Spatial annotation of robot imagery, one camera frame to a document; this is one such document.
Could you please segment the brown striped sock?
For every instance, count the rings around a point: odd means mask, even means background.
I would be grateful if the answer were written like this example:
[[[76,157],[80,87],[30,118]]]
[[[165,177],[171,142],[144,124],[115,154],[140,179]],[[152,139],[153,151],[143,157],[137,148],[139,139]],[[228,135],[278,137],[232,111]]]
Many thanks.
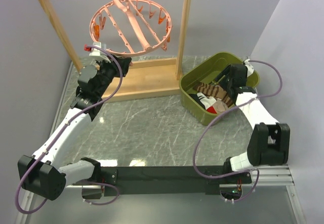
[[[193,86],[193,89],[197,92],[202,92],[206,96],[211,96],[216,99],[220,99],[227,104],[228,107],[233,105],[233,101],[229,94],[219,85],[210,85],[203,82],[197,83]]]

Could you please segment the pink round clip hanger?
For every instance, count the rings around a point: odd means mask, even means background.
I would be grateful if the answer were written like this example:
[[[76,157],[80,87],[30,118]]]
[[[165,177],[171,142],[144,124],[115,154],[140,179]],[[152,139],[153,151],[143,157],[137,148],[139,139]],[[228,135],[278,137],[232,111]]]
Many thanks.
[[[159,11],[157,23],[159,25],[164,23],[166,25],[165,35],[163,35],[162,37],[159,37],[157,35],[157,33],[150,26],[149,22],[145,19],[144,15],[142,14],[143,6],[138,7],[138,3],[148,5],[149,19],[151,19],[155,15],[156,11]],[[134,50],[131,44],[128,42],[127,38],[123,34],[122,30],[118,26],[116,20],[113,18],[112,13],[109,10],[111,7],[116,7],[125,14],[132,30],[134,31],[137,40],[139,41],[142,47],[141,50]],[[145,27],[148,29],[148,31],[154,38],[154,44],[150,44],[147,38],[145,37],[145,34],[137,20],[138,18],[142,20]],[[106,19],[109,19],[111,21],[112,26],[116,29],[119,37],[122,39],[125,47],[127,48],[127,50],[123,52],[116,52],[111,49],[108,49],[108,52],[118,56],[125,55],[127,57],[132,57],[144,55],[158,48],[161,48],[164,51],[167,50],[167,45],[170,42],[170,35],[172,30],[172,19],[167,10],[160,4],[151,0],[112,0],[111,2],[105,4],[94,14],[89,25],[90,37],[94,43],[100,42],[100,32],[105,27]]]

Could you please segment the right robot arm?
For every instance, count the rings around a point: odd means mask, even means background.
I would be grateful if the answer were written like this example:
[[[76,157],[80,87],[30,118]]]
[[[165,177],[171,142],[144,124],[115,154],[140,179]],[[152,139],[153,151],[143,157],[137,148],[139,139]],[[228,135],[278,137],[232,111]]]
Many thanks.
[[[255,89],[247,85],[248,73],[244,63],[230,64],[215,78],[253,129],[247,150],[227,158],[223,165],[222,177],[228,183],[235,182],[240,171],[283,165],[289,156],[290,128],[286,123],[279,123],[262,105]]]

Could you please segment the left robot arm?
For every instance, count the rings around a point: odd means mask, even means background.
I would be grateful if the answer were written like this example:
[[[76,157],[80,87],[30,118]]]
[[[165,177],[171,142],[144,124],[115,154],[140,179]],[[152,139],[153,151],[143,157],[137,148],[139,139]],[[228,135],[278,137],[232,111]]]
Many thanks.
[[[101,56],[96,65],[80,70],[75,98],[58,128],[32,156],[23,155],[18,161],[21,187],[48,200],[57,199],[66,186],[85,180],[96,184],[101,178],[101,166],[96,160],[82,158],[62,166],[69,147],[94,120],[102,107],[102,97],[114,78],[125,77],[130,57]]]

